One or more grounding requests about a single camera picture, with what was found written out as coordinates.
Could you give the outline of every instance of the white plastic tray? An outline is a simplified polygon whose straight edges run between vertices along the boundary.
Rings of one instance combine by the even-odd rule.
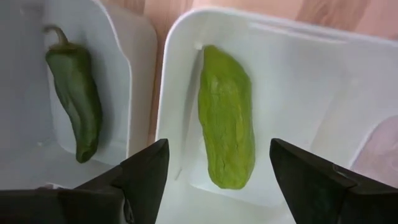
[[[101,141],[93,159],[116,165],[145,148],[157,48],[149,21],[97,0],[48,0],[44,22],[60,26],[71,42],[83,44],[91,53],[104,110]],[[46,36],[46,46],[56,41],[55,35]],[[64,149],[75,153],[69,117],[48,73],[55,135]]]
[[[56,38],[45,23],[92,54],[104,126],[84,164],[47,71]],[[5,0],[0,27],[0,189],[74,188],[146,147],[157,48],[147,19],[97,0]]]
[[[207,171],[197,114],[201,47],[236,58],[252,81],[256,165],[242,190]],[[281,138],[350,167],[368,134],[398,114],[398,44],[232,9],[197,9],[172,27],[164,53],[157,139],[170,142],[158,223],[294,223],[269,160]]]

